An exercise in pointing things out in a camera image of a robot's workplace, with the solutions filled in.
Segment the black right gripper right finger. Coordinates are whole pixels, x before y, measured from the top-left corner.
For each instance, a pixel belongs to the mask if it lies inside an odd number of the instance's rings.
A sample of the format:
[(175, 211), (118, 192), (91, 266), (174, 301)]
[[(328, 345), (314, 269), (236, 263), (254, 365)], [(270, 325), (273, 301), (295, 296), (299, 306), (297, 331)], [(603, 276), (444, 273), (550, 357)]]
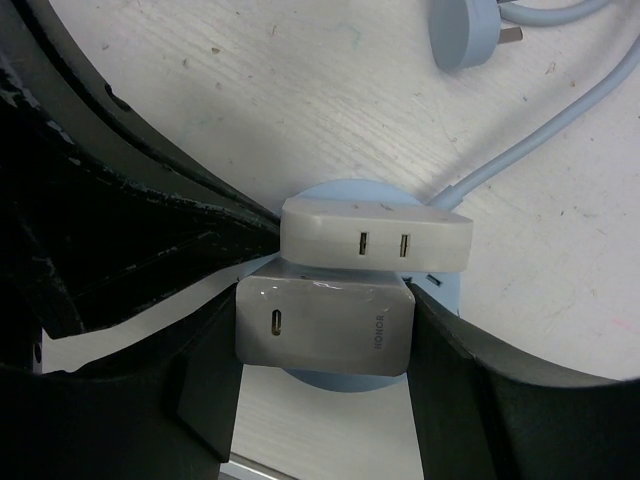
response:
[(410, 289), (407, 378), (425, 478), (638, 478), (638, 380), (543, 360)]

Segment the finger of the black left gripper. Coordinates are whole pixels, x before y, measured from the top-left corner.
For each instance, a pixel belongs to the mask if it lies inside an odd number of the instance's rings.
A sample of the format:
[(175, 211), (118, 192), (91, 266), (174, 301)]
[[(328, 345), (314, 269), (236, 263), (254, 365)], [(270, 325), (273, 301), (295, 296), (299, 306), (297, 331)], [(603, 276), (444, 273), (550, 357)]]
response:
[(65, 82), (71, 135), (1, 59), (1, 366), (41, 342), (119, 325), (224, 268), (276, 251), (276, 216), (124, 143)]
[(48, 1), (16, 1), (14, 6), (65, 83), (111, 131), (159, 166), (231, 201), (250, 218), (264, 221), (267, 229), (279, 228), (272, 212), (206, 170), (118, 97)]

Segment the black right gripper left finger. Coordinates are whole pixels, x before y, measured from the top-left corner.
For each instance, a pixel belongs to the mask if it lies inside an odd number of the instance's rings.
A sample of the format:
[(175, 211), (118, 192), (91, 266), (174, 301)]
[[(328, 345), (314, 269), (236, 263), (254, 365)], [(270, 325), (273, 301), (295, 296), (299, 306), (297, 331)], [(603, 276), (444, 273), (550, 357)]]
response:
[(73, 372), (3, 364), (2, 477), (217, 478), (242, 377), (235, 293)]

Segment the white Honor USB charger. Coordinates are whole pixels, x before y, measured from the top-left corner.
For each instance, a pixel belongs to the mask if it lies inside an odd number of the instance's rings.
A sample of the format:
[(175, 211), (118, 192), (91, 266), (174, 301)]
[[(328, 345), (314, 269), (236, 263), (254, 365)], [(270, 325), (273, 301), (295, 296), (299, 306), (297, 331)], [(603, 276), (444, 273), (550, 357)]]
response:
[(276, 258), (238, 283), (235, 303), (245, 364), (384, 377), (408, 367), (415, 298), (395, 272)]

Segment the round light blue socket hub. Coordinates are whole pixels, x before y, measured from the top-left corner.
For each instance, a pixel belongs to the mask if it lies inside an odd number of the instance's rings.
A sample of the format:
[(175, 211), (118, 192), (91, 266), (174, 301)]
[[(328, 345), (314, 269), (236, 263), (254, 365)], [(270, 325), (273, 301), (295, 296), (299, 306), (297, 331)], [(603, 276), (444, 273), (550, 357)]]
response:
[[(409, 204), (409, 205), (424, 205), (420, 201), (413, 198), (411, 195), (396, 189), (394, 187), (384, 185), (378, 182), (366, 181), (366, 180), (341, 180), (333, 181), (325, 184), (320, 184), (312, 187), (306, 191), (303, 191), (291, 198), (313, 198), (313, 199), (325, 199), (325, 200), (355, 200), (355, 201), (382, 201), (393, 204)], [(441, 210), (451, 212), (444, 207), (433, 207)], [(279, 253), (269, 260), (268, 262), (281, 258), (285, 260)], [(356, 269), (331, 269), (331, 270), (356, 270)], [(436, 272), (407, 272), (407, 271), (385, 271), (397, 273), (407, 286), (408, 279), (416, 279), (420, 283), (428, 284), (431, 288), (436, 288), (440, 279), (449, 279), (457, 276), (459, 273), (436, 273)], [(301, 370), (287, 370), (289, 374), (297, 379), (325, 389), (338, 392), (362, 392), (379, 389), (401, 380), (405, 372), (396, 377), (384, 377), (384, 376), (369, 376), (369, 375), (356, 375), (356, 374), (334, 374), (334, 373), (322, 373), (312, 371)]]

